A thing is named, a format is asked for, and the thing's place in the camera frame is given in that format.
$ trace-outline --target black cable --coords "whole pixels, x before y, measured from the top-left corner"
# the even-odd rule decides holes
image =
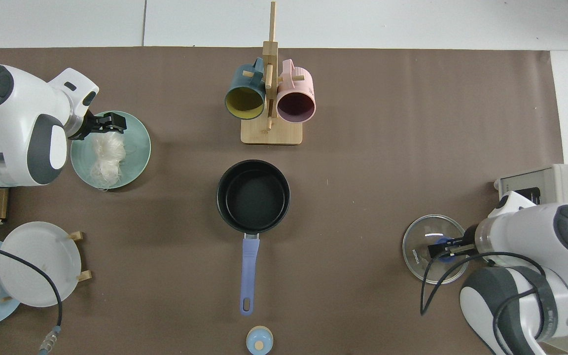
[[[426,313],[426,311],[428,310],[428,306],[431,304],[431,301],[433,301],[433,296],[435,296],[437,289],[442,285],[444,280],[446,280],[448,275],[450,275],[453,271],[455,271],[456,268],[464,265],[465,263],[472,261],[472,260],[475,260],[477,258],[483,258],[483,256],[499,256],[499,255],[500,256],[513,256],[514,258],[519,258],[519,259],[525,260],[528,263],[530,263],[531,265],[534,265],[534,267],[536,267],[538,269],[540,274],[545,276],[545,270],[543,270],[543,267],[541,267],[536,261],[528,258],[527,256],[524,256],[524,255],[521,255],[521,254],[516,254],[515,252],[507,252],[507,251],[481,252],[480,254],[469,256],[469,257],[465,258],[464,260],[456,263],[451,268],[449,268],[449,270],[447,270],[442,275],[442,277],[440,277],[440,279],[437,281],[437,283],[435,284],[435,287],[433,287],[433,291],[431,291],[431,294],[428,295],[428,299],[426,299],[426,305],[424,305],[424,307],[423,307],[422,305],[424,304],[424,286],[426,285],[426,275],[428,275],[428,270],[431,268],[431,265],[433,264],[434,261],[436,261],[437,259],[442,258],[444,256],[449,256],[450,254],[451,254],[450,252],[440,253],[440,254],[436,255],[433,259],[431,259],[431,261],[429,261],[428,265],[426,266],[426,270],[424,271],[424,277],[422,278],[422,290],[420,292],[420,315],[424,315]]]
[[[10,254],[9,252],[3,251],[1,249],[0,249],[0,254],[2,254],[3,256],[7,256],[8,258],[11,258],[13,260],[19,261],[20,263],[26,265],[27,267],[30,267],[32,270],[38,272],[41,276],[45,278],[45,280],[48,281],[49,285],[52,287],[52,290],[54,291],[54,295],[56,296],[56,303],[58,304],[58,321],[56,321],[56,325],[61,326],[61,321],[63,320],[63,302],[61,301],[61,295],[58,293],[56,285],[54,285],[52,279],[50,279],[49,276],[47,276],[47,274],[43,272],[43,270],[32,265],[28,261],[21,259],[16,255]]]
[[[518,299],[521,299],[525,296],[529,296],[530,294],[534,294],[536,292],[538,292],[536,287],[532,287],[530,290],[527,290],[527,291],[519,293],[519,294],[515,294],[514,296],[510,296],[510,297],[506,298],[505,301],[503,301],[503,303],[501,303],[497,307],[497,310],[494,313],[494,317],[492,319],[492,331],[494,332],[494,338],[497,340],[498,346],[501,348],[501,350],[503,350],[503,353],[505,355],[510,355],[510,353],[508,353],[507,350],[505,350],[505,348],[503,347],[503,343],[501,342],[501,338],[498,336],[498,319],[501,317],[501,313],[503,313],[503,310],[505,310],[505,307],[507,307],[507,305],[512,303],[512,301],[516,301]]]

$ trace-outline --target white robotic arm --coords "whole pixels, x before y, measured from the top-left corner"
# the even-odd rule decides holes
[[[95,117],[88,106],[99,88],[66,69],[49,83],[0,65],[0,188],[52,182],[67,158],[67,138],[126,129],[123,117]]]
[[[527,256],[545,268],[545,276],[523,260],[487,256],[501,267],[483,268],[462,286],[460,305],[464,317],[493,353],[543,354],[539,341],[568,336],[568,205],[534,205],[508,193],[499,206],[464,240],[478,252],[505,251]],[[493,318],[500,315],[497,331],[505,352],[495,340]]]

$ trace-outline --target brown table mat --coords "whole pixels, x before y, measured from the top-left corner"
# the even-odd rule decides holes
[[[82,230],[90,281],[65,302],[54,354],[248,354],[268,326],[277,354],[482,354],[459,289],[426,316],[401,240],[418,217],[464,227],[496,204],[498,176],[562,163],[550,56],[541,51],[282,49],[313,74],[317,114],[300,146],[248,146],[223,97],[259,48],[0,49],[46,81],[72,67],[99,87],[93,112],[123,110],[152,139],[148,168],[114,192],[68,164],[52,184],[14,188],[0,240],[25,222]],[[216,211],[223,172],[275,164],[291,187],[261,235],[255,310],[238,310],[243,235]],[[0,354],[33,354],[56,307],[20,306]]]

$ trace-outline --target black saucepan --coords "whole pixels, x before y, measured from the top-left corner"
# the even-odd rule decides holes
[[[220,178],[216,192],[218,212],[228,225],[244,233],[242,315],[253,312],[259,233],[275,227],[284,218],[289,202],[286,178],[273,164],[263,160],[239,162]]]

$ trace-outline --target purple pan handle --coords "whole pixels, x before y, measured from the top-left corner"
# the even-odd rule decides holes
[[[243,239],[243,273],[241,274],[241,315],[253,313],[253,296],[255,290],[255,262],[260,240],[257,235],[246,234]]]

